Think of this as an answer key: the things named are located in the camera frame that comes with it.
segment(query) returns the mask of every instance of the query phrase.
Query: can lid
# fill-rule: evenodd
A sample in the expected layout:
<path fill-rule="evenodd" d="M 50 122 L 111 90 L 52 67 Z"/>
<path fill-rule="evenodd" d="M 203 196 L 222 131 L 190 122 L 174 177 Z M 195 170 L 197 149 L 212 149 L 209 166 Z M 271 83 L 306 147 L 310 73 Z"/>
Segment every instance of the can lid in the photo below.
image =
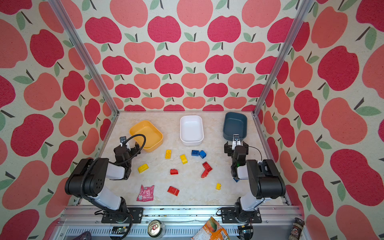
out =
<path fill-rule="evenodd" d="M 160 233 L 161 230 L 161 222 L 159 220 L 153 220 L 148 225 L 148 234 L 151 237 L 156 237 Z"/>

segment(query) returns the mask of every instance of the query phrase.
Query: apple stem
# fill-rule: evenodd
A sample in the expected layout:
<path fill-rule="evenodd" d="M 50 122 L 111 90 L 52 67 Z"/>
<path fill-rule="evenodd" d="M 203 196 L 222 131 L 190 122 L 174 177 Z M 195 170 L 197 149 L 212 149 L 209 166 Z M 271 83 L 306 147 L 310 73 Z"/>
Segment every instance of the apple stem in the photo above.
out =
<path fill-rule="evenodd" d="M 340 6 L 339 6 L 339 8 L 337 10 L 340 10 L 340 8 L 343 5 L 343 3 L 344 3 L 344 0 L 341 1 Z"/>
<path fill-rule="evenodd" d="M 311 55 L 312 55 L 312 51 L 311 51 L 310 55 L 309 55 L 308 58 L 307 58 L 307 62 L 308 62 L 308 60 L 310 59 Z"/>
<path fill-rule="evenodd" d="M 0 110 L 0 112 L 4 113 L 4 114 L 7 115 L 9 118 L 14 118 L 14 117 L 15 117 L 15 116 L 13 116 L 13 115 L 7 113 L 7 112 L 4 111 L 4 110 Z"/>
<path fill-rule="evenodd" d="M 33 24 L 33 23 L 31 23 L 31 21 L 26 17 L 26 15 L 23 13 L 23 11 L 21 11 L 21 14 L 23 14 L 23 16 L 25 17 L 25 19 L 26 19 L 30 24 Z"/>
<path fill-rule="evenodd" d="M 12 174 L 10 174 L 9 172 L 5 171 L 5 175 L 9 178 L 12 178 L 12 179 L 16 179 L 14 176 L 12 176 Z"/>
<path fill-rule="evenodd" d="M 356 39 L 356 41 L 359 41 L 366 33 L 367 31 L 370 29 L 371 27 L 369 26 L 367 29 L 365 29 L 365 31 Z"/>
<path fill-rule="evenodd" d="M 59 62 L 57 62 L 57 64 L 59 64 L 60 68 L 61 68 L 62 70 L 64 70 L 63 66 L 62 66 Z"/>
<path fill-rule="evenodd" d="M 335 184 L 338 184 L 338 183 L 340 183 L 341 181 L 340 180 L 338 180 L 338 181 L 334 181 L 334 182 L 330 182 L 330 183 L 332 183 L 333 185 L 335 185 Z"/>
<path fill-rule="evenodd" d="M 97 9 L 95 8 L 95 5 L 93 5 L 92 0 L 89 0 L 89 1 L 91 2 L 93 9 L 95 9 L 97 11 Z"/>
<path fill-rule="evenodd" d="M 356 105 L 356 107 L 354 107 L 353 110 L 356 110 L 356 109 L 357 109 L 363 102 L 364 102 L 364 98 L 362 98 L 362 99 L 360 100 L 360 102 Z"/>
<path fill-rule="evenodd" d="M 312 11 L 312 9 L 313 9 L 315 3 L 316 3 L 316 2 L 313 3 L 313 5 L 312 5 L 312 7 L 311 7 L 311 9 L 310 9 L 310 11 L 309 11 L 308 13 L 310 13 L 310 12 Z"/>
<path fill-rule="evenodd" d="M 326 83 L 323 83 L 317 90 L 321 90 Z"/>
<path fill-rule="evenodd" d="M 32 79 L 32 81 L 35 81 L 32 77 L 32 75 L 28 72 L 28 69 L 26 70 L 26 73 L 28 74 L 28 76 Z"/>
<path fill-rule="evenodd" d="M 320 137 L 316 140 L 316 142 L 320 141 L 320 139 L 323 138 L 323 135 L 321 134 Z"/>

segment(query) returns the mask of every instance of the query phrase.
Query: green leaf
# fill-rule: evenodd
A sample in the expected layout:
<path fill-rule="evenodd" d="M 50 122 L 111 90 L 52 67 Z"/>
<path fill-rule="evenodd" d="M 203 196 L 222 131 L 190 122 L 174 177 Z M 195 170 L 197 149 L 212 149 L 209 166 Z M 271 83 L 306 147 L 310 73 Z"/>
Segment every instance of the green leaf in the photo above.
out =
<path fill-rule="evenodd" d="M 302 167 L 302 166 L 300 165 L 300 163 L 298 163 L 298 162 L 294 162 L 293 165 L 294 165 L 297 169 L 300 169 L 300 170 L 303 169 L 303 167 Z"/>
<path fill-rule="evenodd" d="M 374 107 L 360 107 L 358 109 L 356 109 L 356 112 L 362 116 L 374 116 L 374 115 L 378 115 L 381 113 L 381 111 L 379 111 L 379 109 L 377 108 L 374 108 Z"/>
<path fill-rule="evenodd" d="M 0 131 L 3 130 L 5 126 L 5 116 L 2 112 L 0 112 Z"/>
<path fill-rule="evenodd" d="M 162 50 L 164 47 L 166 46 L 166 43 L 160 43 L 158 46 L 157 46 L 157 51 L 160 51 Z"/>
<path fill-rule="evenodd" d="M 297 119 L 297 128 L 300 130 L 300 127 L 301 127 L 301 118 L 299 117 Z"/>
<path fill-rule="evenodd" d="M 279 46 L 279 44 L 280 44 L 280 43 L 275 43 L 275 44 L 273 44 L 270 48 L 268 48 L 267 51 L 273 51 L 273 50 L 275 50 L 275 49 Z"/>
<path fill-rule="evenodd" d="M 370 28 L 365 35 L 365 46 L 369 49 L 372 50 L 373 46 L 375 45 L 376 42 L 376 29 Z"/>
<path fill-rule="evenodd" d="M 73 45 L 70 41 L 67 41 L 67 40 L 64 40 L 63 43 L 65 44 L 65 46 L 69 47 L 69 48 L 72 48 Z"/>
<path fill-rule="evenodd" d="M 248 33 L 244 33 L 243 35 L 244 35 L 244 39 L 245 39 L 247 42 L 252 41 L 251 35 L 249 35 Z"/>
<path fill-rule="evenodd" d="M 317 144 L 323 149 L 332 149 L 331 145 L 329 145 L 327 142 L 319 141 Z"/>
<path fill-rule="evenodd" d="M 144 71 L 143 71 L 143 69 L 141 69 L 141 68 L 135 68 L 139 73 L 141 73 L 141 74 L 144 74 Z"/>
<path fill-rule="evenodd" d="M 325 100 L 327 100 L 328 95 L 329 95 L 329 86 L 328 84 L 325 84 L 323 87 L 323 97 Z"/>
<path fill-rule="evenodd" d="M 85 136 L 84 135 L 81 135 L 78 139 L 77 139 L 77 141 L 83 141 L 85 139 Z"/>
<path fill-rule="evenodd" d="M 185 37 L 189 40 L 189 41 L 192 41 L 193 42 L 193 36 L 189 33 L 184 33 Z"/>
<path fill-rule="evenodd" d="M 5 179 L 0 181 L 0 190 L 3 190 L 4 188 L 8 187 L 13 183 L 13 179 Z"/>
<path fill-rule="evenodd" d="M 293 61 L 294 56 L 295 56 L 295 50 L 292 48 L 292 50 L 291 50 L 291 60 L 292 61 Z"/>
<path fill-rule="evenodd" d="M 134 36 L 132 36 L 131 34 L 129 33 L 124 33 L 124 35 L 131 41 L 131 42 L 136 42 L 136 38 Z"/>
<path fill-rule="evenodd" d="M 40 151 L 41 151 L 41 156 L 43 158 L 45 158 L 47 156 L 47 154 L 48 154 L 48 146 L 47 146 L 47 144 L 43 143 L 43 145 L 41 146 Z"/>
<path fill-rule="evenodd" d="M 185 68 L 187 69 L 188 72 L 193 73 L 193 69 L 192 68 L 190 68 L 190 67 L 185 67 Z"/>
<path fill-rule="evenodd" d="M 287 5 L 284 6 L 283 10 L 291 9 L 293 6 L 296 5 L 298 0 L 291 0 L 287 3 Z"/>
<path fill-rule="evenodd" d="M 214 45 L 214 47 L 212 48 L 212 50 L 216 50 L 216 49 L 218 49 L 220 46 L 221 46 L 221 43 L 216 43 L 216 44 Z"/>
<path fill-rule="evenodd" d="M 319 10 L 319 4 L 317 2 L 314 2 L 314 6 L 313 6 L 313 10 L 312 10 L 312 14 L 314 17 L 317 16 L 317 11 Z"/>
<path fill-rule="evenodd" d="M 101 51 L 102 52 L 107 51 L 107 49 L 108 49 L 108 44 L 107 43 L 104 43 L 103 45 L 101 45 Z"/>
<path fill-rule="evenodd" d="M 83 3 L 81 4 L 81 10 L 86 11 L 91 6 L 90 0 L 83 0 Z"/>
<path fill-rule="evenodd" d="M 349 9 L 355 2 L 357 2 L 357 0 L 348 0 L 348 1 L 346 1 L 346 2 L 341 6 L 341 8 L 339 9 L 339 11 L 344 12 L 345 10 Z"/>
<path fill-rule="evenodd" d="M 217 77 L 217 73 L 213 74 L 211 77 L 209 77 L 209 80 L 212 80 L 214 79 L 215 77 Z"/>
<path fill-rule="evenodd" d="M 310 210 L 311 210 L 311 207 L 312 207 L 312 203 L 311 203 L 311 199 L 310 199 L 310 197 L 307 197 L 306 203 L 307 203 L 308 211 L 310 211 Z"/>
<path fill-rule="evenodd" d="M 151 5 L 149 6 L 150 10 L 154 10 L 159 5 L 160 0 L 152 0 Z"/>
<path fill-rule="evenodd" d="M 16 22 L 20 30 L 23 30 L 25 28 L 25 19 L 21 12 L 18 12 L 16 14 Z"/>
<path fill-rule="evenodd" d="M 266 76 L 266 74 L 264 74 L 264 75 L 261 75 L 260 77 L 258 77 L 258 78 L 256 79 L 256 81 L 258 81 L 258 80 L 261 80 L 261 79 L 264 79 L 264 78 L 265 78 L 265 76 Z"/>
<path fill-rule="evenodd" d="M 316 62 L 318 59 L 319 59 L 318 56 L 313 56 L 313 57 L 311 57 L 311 58 L 308 60 L 308 63 L 309 63 L 309 64 L 314 63 L 314 62 Z"/>
<path fill-rule="evenodd" d="M 74 164 L 72 163 L 72 164 L 71 164 L 71 167 L 70 167 L 70 173 L 72 173 L 73 170 L 74 170 Z"/>
<path fill-rule="evenodd" d="M 220 8 L 224 7 L 226 5 L 226 3 L 227 3 L 227 0 L 220 0 L 218 2 L 218 4 L 216 5 L 216 9 L 220 9 Z"/>
<path fill-rule="evenodd" d="M 343 201 L 345 198 L 345 187 L 342 182 L 337 185 L 337 194 L 339 195 L 340 200 Z"/>
<path fill-rule="evenodd" d="M 59 67 L 59 64 L 56 63 L 54 66 L 53 66 L 53 70 L 55 71 L 55 75 L 56 77 L 60 74 L 60 67 Z"/>
<path fill-rule="evenodd" d="M 53 194 L 48 194 L 47 196 L 44 196 L 37 205 L 41 205 L 48 202 L 52 196 Z"/>
<path fill-rule="evenodd" d="M 29 77 L 25 77 L 25 76 L 17 76 L 14 78 L 14 80 L 18 83 L 22 83 L 22 84 L 30 84 L 32 83 L 32 79 L 30 79 Z"/>
<path fill-rule="evenodd" d="M 240 67 L 236 67 L 236 71 L 237 71 L 238 73 L 243 73 L 243 70 L 242 70 Z"/>
<path fill-rule="evenodd" d="M 62 118 L 64 117 L 64 113 L 62 112 L 57 112 L 55 114 L 52 115 L 53 118 Z"/>

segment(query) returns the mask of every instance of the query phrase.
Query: yellow toy block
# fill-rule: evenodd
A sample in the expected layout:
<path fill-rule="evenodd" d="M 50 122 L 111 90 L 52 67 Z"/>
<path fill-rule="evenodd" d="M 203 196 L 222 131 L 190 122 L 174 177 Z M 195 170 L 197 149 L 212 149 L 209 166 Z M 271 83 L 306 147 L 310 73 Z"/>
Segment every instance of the yellow toy block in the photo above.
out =
<path fill-rule="evenodd" d="M 167 152 L 166 152 L 166 159 L 170 159 L 170 154 L 171 154 L 171 150 L 167 150 Z"/>
<path fill-rule="evenodd" d="M 182 162 L 183 164 L 186 164 L 186 163 L 188 162 L 187 158 L 185 157 L 185 154 L 180 155 L 180 158 L 181 158 L 181 162 Z"/>
<path fill-rule="evenodd" d="M 147 164 L 144 164 L 144 165 L 141 165 L 138 170 L 139 170 L 139 173 L 142 173 L 144 172 L 145 170 L 147 170 L 149 167 Z"/>

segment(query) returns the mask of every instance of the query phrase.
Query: table surface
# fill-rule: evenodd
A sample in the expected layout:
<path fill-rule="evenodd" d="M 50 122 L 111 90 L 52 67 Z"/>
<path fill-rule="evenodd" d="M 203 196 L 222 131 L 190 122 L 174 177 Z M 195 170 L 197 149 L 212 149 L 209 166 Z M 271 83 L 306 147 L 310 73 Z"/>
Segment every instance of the table surface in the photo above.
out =
<path fill-rule="evenodd" d="M 132 160 L 132 172 L 128 180 L 113 181 L 106 179 L 107 186 L 116 195 L 125 198 L 127 205 L 233 205 L 238 197 L 249 190 L 248 180 L 235 182 L 231 176 L 231 157 L 224 153 L 223 123 L 226 112 L 197 112 L 197 113 L 120 113 L 116 125 L 108 139 L 101 157 L 115 161 L 113 149 L 119 145 L 119 137 L 129 135 L 129 129 L 135 124 L 149 120 L 164 136 L 164 142 L 153 152 L 145 152 Z M 266 158 L 260 137 L 252 119 L 251 113 L 243 113 L 248 118 L 247 137 L 244 141 L 257 147 Z M 198 146 L 185 146 L 180 140 L 180 118 L 185 115 L 199 115 L 203 120 L 204 140 Z M 171 159 L 165 159 L 167 149 L 172 150 Z M 191 156 L 192 150 L 204 150 L 207 156 Z M 182 164 L 180 155 L 185 154 L 188 163 Z M 260 153 L 249 149 L 247 159 L 260 160 Z M 208 162 L 212 167 L 206 178 L 201 178 L 204 171 L 203 163 Z M 139 174 L 137 168 L 148 164 L 149 169 Z M 170 175 L 171 169 L 177 169 L 178 175 Z M 221 190 L 216 190 L 216 183 L 221 184 Z M 148 202 L 136 201 L 141 185 L 155 185 L 154 200 Z M 176 197 L 167 192 L 173 186 L 180 190 Z M 282 205 L 280 198 L 266 204 Z"/>

